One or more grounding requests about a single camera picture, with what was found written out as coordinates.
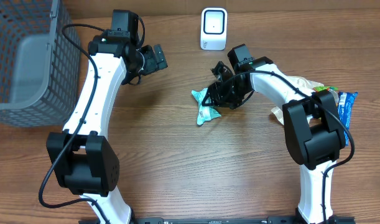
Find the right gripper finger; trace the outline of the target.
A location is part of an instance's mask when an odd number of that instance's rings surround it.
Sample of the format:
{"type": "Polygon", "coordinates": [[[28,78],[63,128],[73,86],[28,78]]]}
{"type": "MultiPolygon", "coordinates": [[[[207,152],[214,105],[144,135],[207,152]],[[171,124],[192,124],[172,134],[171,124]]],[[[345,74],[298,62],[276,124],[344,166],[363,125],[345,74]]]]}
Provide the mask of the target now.
{"type": "Polygon", "coordinates": [[[220,96],[216,91],[207,90],[201,104],[202,106],[219,106],[220,96]]]}
{"type": "Polygon", "coordinates": [[[231,69],[222,61],[219,61],[216,66],[211,69],[211,72],[219,82],[225,82],[234,75],[231,69]]]}

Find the light green wipes packet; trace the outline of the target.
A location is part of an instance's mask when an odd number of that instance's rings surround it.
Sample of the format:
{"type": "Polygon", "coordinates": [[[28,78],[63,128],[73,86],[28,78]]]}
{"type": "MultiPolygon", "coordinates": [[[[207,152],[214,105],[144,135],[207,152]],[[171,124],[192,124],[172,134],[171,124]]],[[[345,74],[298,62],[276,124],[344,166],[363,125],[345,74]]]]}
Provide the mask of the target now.
{"type": "Polygon", "coordinates": [[[214,109],[212,106],[203,106],[202,101],[204,100],[207,88],[204,88],[201,91],[192,90],[192,96],[198,103],[198,114],[197,114],[197,125],[201,126],[205,121],[211,121],[215,118],[221,117],[219,112],[214,109]]]}

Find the beige snack pouch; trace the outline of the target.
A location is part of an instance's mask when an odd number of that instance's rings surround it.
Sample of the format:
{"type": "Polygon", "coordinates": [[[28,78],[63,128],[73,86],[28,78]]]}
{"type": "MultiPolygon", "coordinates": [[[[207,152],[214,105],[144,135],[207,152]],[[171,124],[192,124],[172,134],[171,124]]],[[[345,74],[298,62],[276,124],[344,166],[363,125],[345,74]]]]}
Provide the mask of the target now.
{"type": "MultiPolygon", "coordinates": [[[[307,88],[310,90],[313,90],[315,87],[318,86],[324,86],[324,84],[308,80],[304,77],[298,77],[298,76],[288,76],[288,79],[295,84],[297,84],[299,87],[307,88]]],[[[279,107],[274,107],[271,109],[271,113],[277,118],[278,122],[280,122],[281,125],[284,125],[284,116],[283,112],[279,107]]]]}

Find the green snack bag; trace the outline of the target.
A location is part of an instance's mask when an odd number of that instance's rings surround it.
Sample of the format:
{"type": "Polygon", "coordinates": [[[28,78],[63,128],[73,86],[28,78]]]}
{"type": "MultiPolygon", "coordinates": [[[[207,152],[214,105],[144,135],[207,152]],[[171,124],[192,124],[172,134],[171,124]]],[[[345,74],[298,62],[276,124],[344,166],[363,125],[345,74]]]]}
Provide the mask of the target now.
{"type": "Polygon", "coordinates": [[[335,86],[315,86],[313,87],[313,90],[314,91],[323,91],[323,90],[329,91],[333,95],[336,104],[338,104],[340,100],[338,96],[338,88],[335,86]]]}

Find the blue snack bar wrapper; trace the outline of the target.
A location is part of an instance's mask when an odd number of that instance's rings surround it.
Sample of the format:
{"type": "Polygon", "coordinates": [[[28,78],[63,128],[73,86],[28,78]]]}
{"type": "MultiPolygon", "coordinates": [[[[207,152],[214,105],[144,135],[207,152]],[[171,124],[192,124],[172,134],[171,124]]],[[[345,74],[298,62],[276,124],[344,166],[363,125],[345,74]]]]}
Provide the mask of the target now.
{"type": "Polygon", "coordinates": [[[352,109],[357,96],[358,92],[338,92],[338,114],[340,121],[345,125],[347,130],[350,129],[352,109]]]}

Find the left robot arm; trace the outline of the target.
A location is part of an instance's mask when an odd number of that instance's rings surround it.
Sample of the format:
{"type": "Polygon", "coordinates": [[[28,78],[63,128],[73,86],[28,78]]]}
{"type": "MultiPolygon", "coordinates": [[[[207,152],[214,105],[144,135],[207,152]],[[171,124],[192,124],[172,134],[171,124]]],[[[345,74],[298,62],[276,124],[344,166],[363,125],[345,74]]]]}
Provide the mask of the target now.
{"type": "Polygon", "coordinates": [[[110,29],[102,29],[87,49],[75,45],[88,58],[89,67],[73,113],[61,132],[47,138],[52,165],[39,190],[44,207],[87,202],[96,213],[95,223],[137,222],[118,189],[119,159],[108,142],[108,126],[120,86],[168,67],[160,45],[144,45],[144,36],[138,34],[143,24],[136,13],[115,9],[110,29]],[[59,186],[78,198],[46,203],[44,189],[52,174],[59,186]]]}

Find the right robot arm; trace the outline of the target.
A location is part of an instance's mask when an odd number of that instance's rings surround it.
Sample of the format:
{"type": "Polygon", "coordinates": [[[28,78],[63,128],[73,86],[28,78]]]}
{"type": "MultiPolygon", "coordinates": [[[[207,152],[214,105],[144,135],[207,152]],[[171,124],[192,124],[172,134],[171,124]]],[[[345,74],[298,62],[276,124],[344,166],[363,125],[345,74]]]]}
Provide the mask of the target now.
{"type": "Polygon", "coordinates": [[[298,223],[338,223],[331,208],[331,178],[345,147],[345,127],[328,90],[301,87],[267,57],[254,58],[242,44],[228,52],[230,66],[219,61],[203,106],[235,109],[258,92],[283,114],[286,148],[300,166],[298,223]]]}

